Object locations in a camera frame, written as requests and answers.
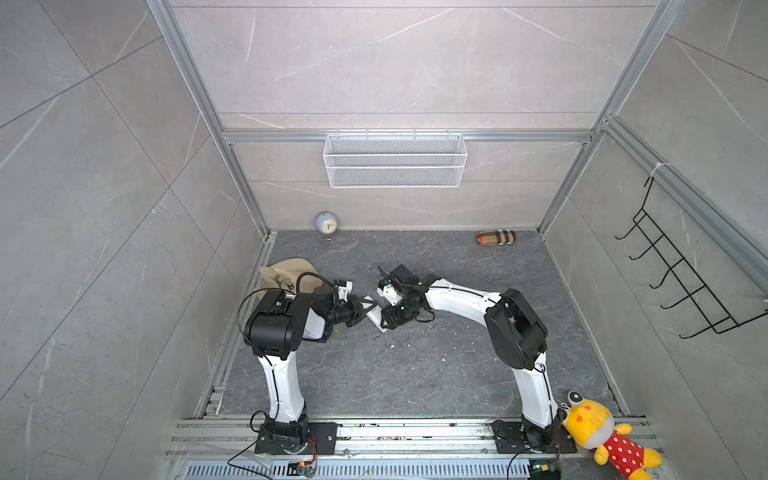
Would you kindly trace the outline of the white remote control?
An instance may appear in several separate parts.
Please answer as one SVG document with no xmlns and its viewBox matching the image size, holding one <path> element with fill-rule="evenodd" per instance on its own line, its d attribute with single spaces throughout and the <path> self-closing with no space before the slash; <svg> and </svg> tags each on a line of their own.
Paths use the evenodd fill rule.
<svg viewBox="0 0 768 480">
<path fill-rule="evenodd" d="M 383 326 L 382 320 L 383 310 L 378 302 L 370 296 L 365 296 L 360 300 L 360 305 L 362 314 L 369 319 L 380 332 L 385 333 L 386 329 Z"/>
</svg>

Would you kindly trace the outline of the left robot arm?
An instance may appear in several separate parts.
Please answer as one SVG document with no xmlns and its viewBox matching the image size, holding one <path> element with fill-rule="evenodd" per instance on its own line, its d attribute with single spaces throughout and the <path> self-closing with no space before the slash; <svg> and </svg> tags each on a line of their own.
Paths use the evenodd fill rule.
<svg viewBox="0 0 768 480">
<path fill-rule="evenodd" d="M 381 308 L 369 297 L 353 295 L 350 285 L 323 287 L 318 293 L 267 287 L 252 295 L 258 299 L 241 335 L 266 376 L 270 407 L 262 430 L 267 440 L 297 453 L 310 442 L 306 401 L 298 380 L 300 345 L 327 342 L 337 325 L 352 327 L 368 315 L 378 319 Z"/>
</svg>

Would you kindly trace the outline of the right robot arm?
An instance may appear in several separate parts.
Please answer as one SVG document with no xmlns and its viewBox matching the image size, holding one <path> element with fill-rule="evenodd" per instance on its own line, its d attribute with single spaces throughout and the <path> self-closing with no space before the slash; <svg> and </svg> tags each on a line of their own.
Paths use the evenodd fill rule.
<svg viewBox="0 0 768 480">
<path fill-rule="evenodd" d="M 549 382 L 547 328 L 516 289 L 485 292 L 430 275 L 421 280 L 405 266 L 383 274 L 377 294 L 386 300 L 377 323 L 394 330 L 423 312 L 444 311 L 487 329 L 493 351 L 513 370 L 522 401 L 522 435 L 530 446 L 552 443 L 561 421 Z"/>
</svg>

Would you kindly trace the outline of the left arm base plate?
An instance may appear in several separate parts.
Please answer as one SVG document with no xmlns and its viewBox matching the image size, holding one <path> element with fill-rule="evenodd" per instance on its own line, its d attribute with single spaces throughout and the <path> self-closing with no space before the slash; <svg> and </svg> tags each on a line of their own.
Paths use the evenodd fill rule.
<svg viewBox="0 0 768 480">
<path fill-rule="evenodd" d="M 339 425 L 334 422 L 269 422 L 261 428 L 254 447 L 257 454 L 332 455 Z"/>
</svg>

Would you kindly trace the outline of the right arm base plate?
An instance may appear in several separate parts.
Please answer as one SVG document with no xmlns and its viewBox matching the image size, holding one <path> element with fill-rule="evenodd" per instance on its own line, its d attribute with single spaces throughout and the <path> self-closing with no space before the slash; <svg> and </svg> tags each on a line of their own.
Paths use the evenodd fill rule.
<svg viewBox="0 0 768 480">
<path fill-rule="evenodd" d="M 497 452 L 500 454 L 577 452 L 574 440 L 558 421 L 546 428 L 538 427 L 527 420 L 495 420 L 490 426 Z"/>
</svg>

